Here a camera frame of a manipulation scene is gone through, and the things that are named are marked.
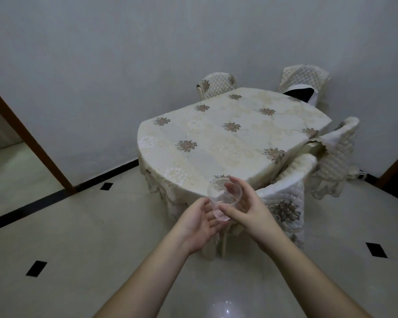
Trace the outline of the person's left hand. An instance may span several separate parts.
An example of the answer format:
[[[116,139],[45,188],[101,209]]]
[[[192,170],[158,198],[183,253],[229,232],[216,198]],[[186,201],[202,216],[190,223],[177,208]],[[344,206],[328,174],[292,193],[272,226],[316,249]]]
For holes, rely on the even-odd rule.
[[[189,206],[171,230],[177,245],[184,253],[191,255],[200,251],[217,233],[222,231],[228,221],[218,221],[213,211],[208,213],[193,212]]]

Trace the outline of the person's right hand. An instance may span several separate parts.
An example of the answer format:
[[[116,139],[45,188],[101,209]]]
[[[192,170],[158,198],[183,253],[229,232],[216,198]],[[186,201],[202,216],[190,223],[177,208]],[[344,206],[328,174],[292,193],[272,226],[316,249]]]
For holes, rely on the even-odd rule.
[[[234,208],[246,213],[247,220],[238,223],[268,255],[279,253],[281,249],[287,248],[291,244],[290,240],[254,189],[239,178],[229,178],[238,183],[243,191],[243,196],[239,201],[240,206]]]

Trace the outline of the clear plastic cup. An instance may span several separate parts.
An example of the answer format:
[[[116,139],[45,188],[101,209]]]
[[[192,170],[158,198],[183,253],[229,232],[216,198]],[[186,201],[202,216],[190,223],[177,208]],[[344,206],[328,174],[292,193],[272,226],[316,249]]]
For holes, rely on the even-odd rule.
[[[241,186],[233,182],[229,177],[219,177],[213,179],[207,187],[207,196],[212,205],[212,211],[218,221],[228,221],[230,217],[225,215],[219,208],[226,204],[235,207],[241,200],[243,191]]]

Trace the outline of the person's right forearm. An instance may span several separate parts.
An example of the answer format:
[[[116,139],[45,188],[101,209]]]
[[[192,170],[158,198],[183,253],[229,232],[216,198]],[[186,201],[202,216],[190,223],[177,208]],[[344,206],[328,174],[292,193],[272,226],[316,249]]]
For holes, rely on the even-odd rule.
[[[284,233],[253,239],[275,263],[307,318],[373,318]]]

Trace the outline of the person's left forearm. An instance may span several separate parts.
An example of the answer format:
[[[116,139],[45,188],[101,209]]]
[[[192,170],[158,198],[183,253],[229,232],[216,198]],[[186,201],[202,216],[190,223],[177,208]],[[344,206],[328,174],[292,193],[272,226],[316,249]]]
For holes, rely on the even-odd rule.
[[[156,318],[189,255],[186,237],[170,231],[93,318]]]

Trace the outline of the chair with quilted floral cover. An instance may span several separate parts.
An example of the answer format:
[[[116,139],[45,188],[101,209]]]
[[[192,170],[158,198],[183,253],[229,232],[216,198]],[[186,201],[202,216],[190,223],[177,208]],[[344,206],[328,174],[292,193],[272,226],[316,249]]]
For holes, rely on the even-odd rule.
[[[308,64],[293,65],[283,69],[277,91],[283,94],[282,92],[291,85],[307,84],[318,90],[318,104],[329,80],[329,73],[318,66]]]
[[[237,88],[236,77],[225,72],[208,74],[196,85],[200,100],[206,100]]]
[[[318,159],[306,182],[308,192],[315,199],[322,200],[327,195],[339,197],[343,191],[352,165],[359,122],[357,117],[348,117],[332,132],[307,142],[308,152]]]
[[[267,187],[256,191],[277,224],[299,248],[304,248],[305,184],[318,163],[309,153],[294,158]]]

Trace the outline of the cream floral tablecloth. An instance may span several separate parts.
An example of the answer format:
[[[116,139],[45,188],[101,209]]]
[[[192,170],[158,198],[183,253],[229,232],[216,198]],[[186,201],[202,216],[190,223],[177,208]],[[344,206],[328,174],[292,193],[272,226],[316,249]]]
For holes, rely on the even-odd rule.
[[[331,122],[306,102],[241,87],[142,122],[140,171],[176,222],[218,178],[267,187]]]

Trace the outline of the black and white cloth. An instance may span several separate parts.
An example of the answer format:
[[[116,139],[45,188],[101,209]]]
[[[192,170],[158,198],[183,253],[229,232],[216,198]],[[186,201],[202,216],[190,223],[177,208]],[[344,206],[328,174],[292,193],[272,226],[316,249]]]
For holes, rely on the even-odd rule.
[[[319,93],[318,90],[311,87],[310,85],[307,84],[291,85],[287,88],[287,90],[283,91],[282,93],[297,100],[306,102],[313,107],[317,106]]]

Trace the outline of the black skirting strip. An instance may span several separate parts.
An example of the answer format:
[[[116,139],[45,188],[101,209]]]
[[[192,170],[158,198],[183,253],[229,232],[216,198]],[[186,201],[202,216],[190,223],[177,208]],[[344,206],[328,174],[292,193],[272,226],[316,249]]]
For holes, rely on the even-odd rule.
[[[135,159],[132,160],[126,164],[123,164],[122,166],[119,166],[111,171],[108,171],[100,176],[96,176],[88,181],[85,181],[75,187],[75,193],[80,193],[82,191],[85,191],[87,189],[90,189],[93,186],[96,186],[98,184],[103,184],[105,188],[111,188],[112,184],[107,182],[107,180],[122,174],[123,172],[126,172],[128,170],[131,170],[139,165],[139,160]],[[44,208],[47,208],[55,203],[58,203],[70,196],[72,196],[72,193],[69,193],[67,190],[62,189],[58,192],[54,192],[50,195],[47,195],[46,197],[43,197],[39,200],[36,200],[32,203],[29,203],[25,206],[22,206],[21,208],[17,208],[11,212],[8,212],[4,215],[0,216],[0,229],[4,228],[7,225],[10,225],[12,223],[15,223],[18,220],[21,220],[31,214],[34,214],[36,212],[39,212],[43,210]]]

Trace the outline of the brown wooden door frame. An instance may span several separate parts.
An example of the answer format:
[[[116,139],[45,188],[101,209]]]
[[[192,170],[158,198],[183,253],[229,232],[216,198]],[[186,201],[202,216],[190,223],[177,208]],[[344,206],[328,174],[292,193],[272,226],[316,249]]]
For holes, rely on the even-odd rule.
[[[374,184],[379,189],[384,189],[387,184],[398,174],[398,159],[379,177]]]
[[[21,139],[27,144],[32,152],[38,157],[42,164],[49,170],[53,177],[63,186],[69,195],[77,193],[75,187],[69,182],[64,174],[59,170],[57,165],[44,151],[37,140],[32,136],[28,129],[23,125],[20,119],[7,105],[7,103],[0,96],[0,115],[10,125],[10,127],[21,137]]]

